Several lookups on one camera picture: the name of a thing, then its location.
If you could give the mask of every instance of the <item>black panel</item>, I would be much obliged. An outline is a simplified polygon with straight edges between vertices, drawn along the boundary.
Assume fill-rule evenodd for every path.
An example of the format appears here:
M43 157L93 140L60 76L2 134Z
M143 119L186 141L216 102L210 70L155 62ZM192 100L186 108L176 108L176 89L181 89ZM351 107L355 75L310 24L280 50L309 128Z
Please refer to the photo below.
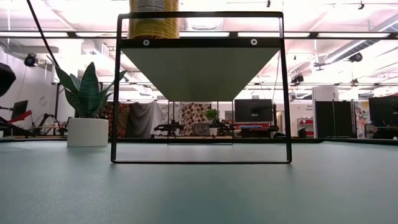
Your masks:
M333 122L333 104L331 101L317 101L315 103L317 119L317 137L327 138L335 135Z
M398 96L369 98L371 121L397 121Z
M235 122L273 121L272 100L235 100Z
M335 101L335 127L336 137L356 138L353 132L353 116L350 101Z

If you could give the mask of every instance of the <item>speaker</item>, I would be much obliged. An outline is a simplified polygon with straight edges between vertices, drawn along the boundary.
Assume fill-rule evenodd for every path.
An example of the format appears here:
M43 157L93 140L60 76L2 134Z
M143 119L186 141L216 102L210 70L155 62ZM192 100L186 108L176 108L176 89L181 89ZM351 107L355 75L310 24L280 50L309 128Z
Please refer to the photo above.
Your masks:
M16 79L10 66L0 63L0 97L7 93Z

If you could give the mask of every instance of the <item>monitor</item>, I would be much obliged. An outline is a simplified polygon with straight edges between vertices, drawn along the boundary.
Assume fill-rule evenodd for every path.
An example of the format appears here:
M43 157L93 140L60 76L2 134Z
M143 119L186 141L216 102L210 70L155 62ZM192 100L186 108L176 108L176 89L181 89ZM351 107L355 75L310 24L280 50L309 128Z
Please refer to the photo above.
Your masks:
M14 119L26 112L27 109L27 100L14 103L14 107L12 108L11 119Z
M369 98L371 121L398 121L398 96Z
M235 122L273 121L272 100L235 100Z

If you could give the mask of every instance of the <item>snake plant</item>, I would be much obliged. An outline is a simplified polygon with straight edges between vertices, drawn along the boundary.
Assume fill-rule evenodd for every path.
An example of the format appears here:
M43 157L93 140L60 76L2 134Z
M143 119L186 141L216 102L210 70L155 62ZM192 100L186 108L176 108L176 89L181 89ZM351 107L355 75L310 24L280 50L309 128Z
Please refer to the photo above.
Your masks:
M100 91L93 62L86 68L81 80L72 74L68 75L61 68L55 67L55 70L61 85L65 88L68 103L77 111L79 117L95 118L100 109L105 106L108 97L112 95L112 93L108 93L108 90L114 83L112 82ZM120 72L120 80L126 72Z

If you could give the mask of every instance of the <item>ceiling duct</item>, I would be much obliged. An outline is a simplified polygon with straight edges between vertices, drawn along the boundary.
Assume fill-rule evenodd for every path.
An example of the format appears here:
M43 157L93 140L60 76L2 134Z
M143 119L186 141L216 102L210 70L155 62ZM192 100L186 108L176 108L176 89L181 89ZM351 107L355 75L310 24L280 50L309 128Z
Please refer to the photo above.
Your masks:
M370 32L397 32L398 31L398 14L394 15L390 19L382 22L375 28L371 29ZM335 63L344 58L348 58L361 50L374 45L380 40L354 40L345 46L340 47L338 50L328 54L325 57L325 63Z
M103 55L109 58L109 49L106 45L96 45L92 40L85 40L81 43L81 51L83 54Z

